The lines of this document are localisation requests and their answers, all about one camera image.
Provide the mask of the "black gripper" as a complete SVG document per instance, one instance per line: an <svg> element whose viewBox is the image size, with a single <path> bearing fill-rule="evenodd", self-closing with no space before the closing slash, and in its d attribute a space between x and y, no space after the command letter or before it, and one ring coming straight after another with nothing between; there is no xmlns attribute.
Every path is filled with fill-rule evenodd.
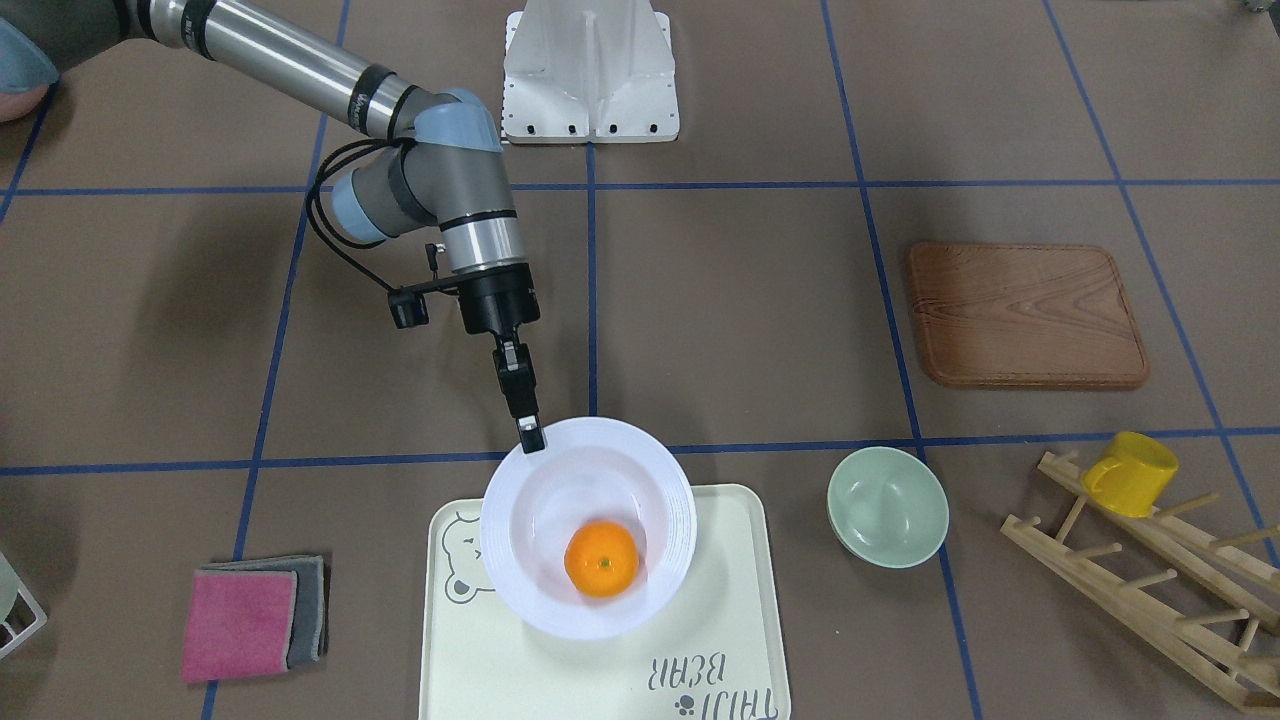
<svg viewBox="0 0 1280 720"><path fill-rule="evenodd" d="M529 264L508 264L456 277L457 304L467 334L495 336L493 361L500 392L526 455L547 447L539 418L538 378L521 325L538 322L541 309Z"/></svg>

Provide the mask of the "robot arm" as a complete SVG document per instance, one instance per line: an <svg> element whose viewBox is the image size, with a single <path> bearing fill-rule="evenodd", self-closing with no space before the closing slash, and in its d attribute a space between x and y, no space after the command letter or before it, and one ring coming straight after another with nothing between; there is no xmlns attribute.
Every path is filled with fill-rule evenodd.
<svg viewBox="0 0 1280 720"><path fill-rule="evenodd" d="M251 1L5 1L3 92L55 85L108 50L146 40L239 72L353 140L319 161L311 231L387 296L396 325L428 324L454 299L493 340L497 382L526 454L547 446L521 328L540 316L497 124L470 91L431 91Z"/></svg>

